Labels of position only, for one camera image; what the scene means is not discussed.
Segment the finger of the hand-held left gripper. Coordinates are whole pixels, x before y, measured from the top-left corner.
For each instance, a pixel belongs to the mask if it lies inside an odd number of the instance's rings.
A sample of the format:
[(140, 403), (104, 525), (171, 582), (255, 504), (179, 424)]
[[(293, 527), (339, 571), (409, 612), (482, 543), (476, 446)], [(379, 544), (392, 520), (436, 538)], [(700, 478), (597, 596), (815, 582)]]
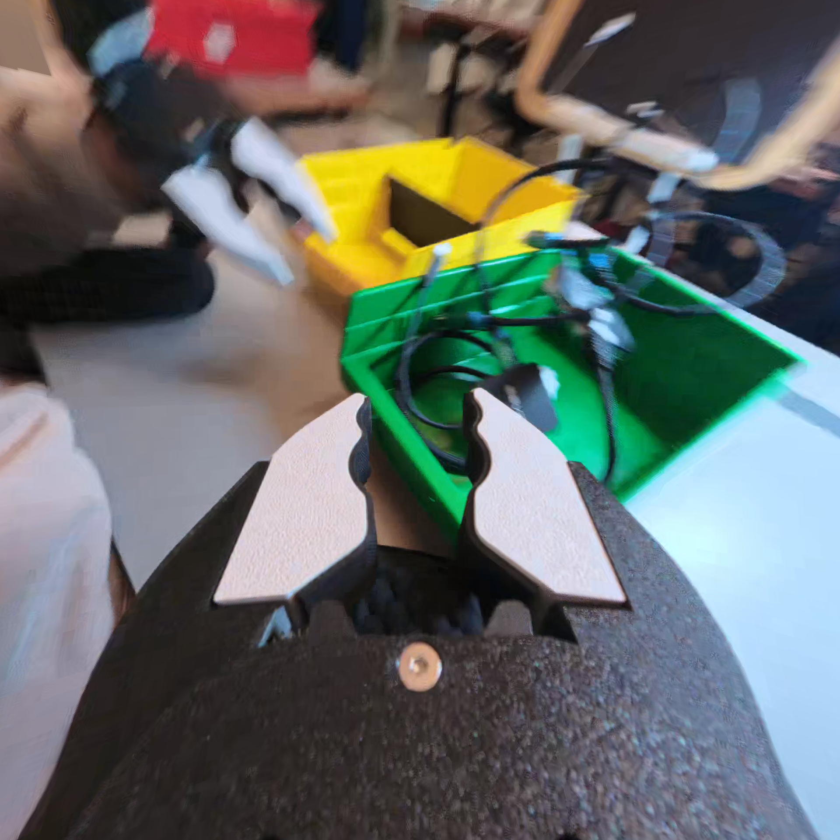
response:
[(251, 118), (240, 124), (229, 142), (229, 156), (236, 169), (297, 210), (325, 242), (336, 240), (339, 230), (318, 185), (261, 120)]
[(213, 246), (283, 287), (292, 283), (287, 261), (251, 226), (220, 171), (190, 164), (174, 171), (161, 190)]

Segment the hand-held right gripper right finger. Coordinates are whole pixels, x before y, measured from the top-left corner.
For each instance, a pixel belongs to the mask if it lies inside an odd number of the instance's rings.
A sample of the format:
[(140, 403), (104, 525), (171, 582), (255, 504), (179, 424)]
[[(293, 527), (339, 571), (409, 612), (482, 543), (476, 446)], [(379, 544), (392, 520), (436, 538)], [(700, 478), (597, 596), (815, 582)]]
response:
[(459, 540), (526, 592), (626, 606), (627, 594), (563, 453), (484, 388), (465, 398), (471, 488)]

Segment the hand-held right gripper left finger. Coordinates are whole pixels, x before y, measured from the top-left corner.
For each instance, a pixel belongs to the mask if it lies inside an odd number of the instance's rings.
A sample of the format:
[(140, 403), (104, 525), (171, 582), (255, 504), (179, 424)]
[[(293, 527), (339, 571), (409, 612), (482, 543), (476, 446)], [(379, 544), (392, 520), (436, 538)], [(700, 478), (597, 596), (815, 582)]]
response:
[(371, 405), (351, 394), (278, 448), (213, 594), (216, 606), (310, 601), (375, 548)]

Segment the yellow plastic bin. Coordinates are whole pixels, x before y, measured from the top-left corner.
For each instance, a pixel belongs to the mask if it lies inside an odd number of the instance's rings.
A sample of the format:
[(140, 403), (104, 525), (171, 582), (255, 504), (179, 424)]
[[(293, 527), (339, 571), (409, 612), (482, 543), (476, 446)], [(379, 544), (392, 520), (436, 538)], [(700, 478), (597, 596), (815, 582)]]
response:
[[(346, 310), (358, 291), (420, 277), (439, 245), (416, 248), (390, 228), (389, 176), (480, 225), (503, 190), (533, 170), (469, 137), (309, 154), (302, 163), (339, 230), (330, 244), (316, 233), (302, 243), (312, 295), (336, 310)], [(527, 233), (564, 231), (583, 202), (582, 190), (558, 177), (530, 181), (504, 201), (484, 230), (443, 242), (449, 247), (443, 268), (470, 266), (479, 238), (486, 261), (527, 253)]]

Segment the green plastic bin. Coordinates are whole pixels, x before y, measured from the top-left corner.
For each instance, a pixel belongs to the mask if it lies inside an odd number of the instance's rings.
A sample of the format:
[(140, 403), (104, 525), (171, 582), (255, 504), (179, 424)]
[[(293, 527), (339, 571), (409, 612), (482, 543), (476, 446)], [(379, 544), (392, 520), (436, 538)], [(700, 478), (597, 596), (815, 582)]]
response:
[[(473, 270), (443, 271), (421, 297), (421, 278), (356, 292), (350, 300), (340, 364), (344, 383), (371, 400), (374, 432), (399, 477), (446, 539), (456, 541), (470, 482), (452, 474), (430, 442), (466, 457), (464, 395), (479, 374), (498, 375), (488, 332), (423, 340), (451, 312), (477, 312), (483, 299)], [(616, 360), (613, 422), (616, 463), (608, 487), (628, 501), (679, 456), (758, 396), (777, 392), (799, 363), (794, 352), (712, 304), (712, 313), (671, 318), (634, 308), (617, 312), (635, 347)], [(582, 325), (506, 327), (516, 361), (548, 366), (560, 379), (558, 426), (546, 437), (570, 461), (603, 478), (606, 418)]]

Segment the red plastic bin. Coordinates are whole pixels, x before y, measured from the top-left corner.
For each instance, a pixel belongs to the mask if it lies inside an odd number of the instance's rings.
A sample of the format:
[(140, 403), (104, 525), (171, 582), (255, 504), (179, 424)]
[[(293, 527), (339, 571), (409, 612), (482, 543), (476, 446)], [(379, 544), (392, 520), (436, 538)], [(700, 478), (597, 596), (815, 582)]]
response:
[(144, 57), (205, 78), (303, 77), (314, 57), (320, 2), (155, 1)]

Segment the white metal stand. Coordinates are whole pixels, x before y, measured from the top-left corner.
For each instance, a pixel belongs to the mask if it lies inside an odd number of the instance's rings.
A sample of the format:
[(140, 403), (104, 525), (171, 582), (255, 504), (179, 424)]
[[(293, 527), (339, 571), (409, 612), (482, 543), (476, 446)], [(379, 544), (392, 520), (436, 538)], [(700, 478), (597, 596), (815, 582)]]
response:
[(558, 161), (570, 163), (572, 153), (581, 159), (570, 168), (574, 175), (611, 174), (617, 198), (633, 175), (647, 175), (644, 209), (623, 247), (635, 254), (646, 247), (648, 257), (663, 264), (673, 247), (677, 225), (673, 198), (687, 176), (713, 169), (719, 162), (717, 154), (660, 129), (656, 122), (665, 111), (655, 99), (631, 102), (619, 117), (571, 92), (574, 80), (595, 53), (633, 27), (635, 20), (636, 10), (629, 10), (608, 18), (588, 35), (557, 80), (559, 89), (551, 97), (550, 113), (564, 121)]

